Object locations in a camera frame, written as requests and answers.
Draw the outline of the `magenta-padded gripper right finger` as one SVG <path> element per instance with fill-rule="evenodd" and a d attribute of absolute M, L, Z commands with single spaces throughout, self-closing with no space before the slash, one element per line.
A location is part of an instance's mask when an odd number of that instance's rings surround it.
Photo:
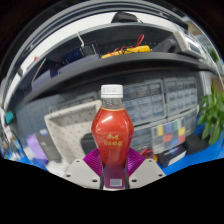
<path fill-rule="evenodd" d="M 128 189 L 144 187 L 165 177 L 162 169 L 153 159 L 145 159 L 130 148 L 126 160 L 126 186 Z"/>

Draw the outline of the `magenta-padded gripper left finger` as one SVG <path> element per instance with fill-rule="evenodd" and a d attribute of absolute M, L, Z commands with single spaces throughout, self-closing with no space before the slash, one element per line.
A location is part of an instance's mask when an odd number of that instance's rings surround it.
<path fill-rule="evenodd" d="M 102 189 L 102 163 L 99 150 L 92 150 L 83 159 L 75 159 L 63 178 L 84 188 Z"/>

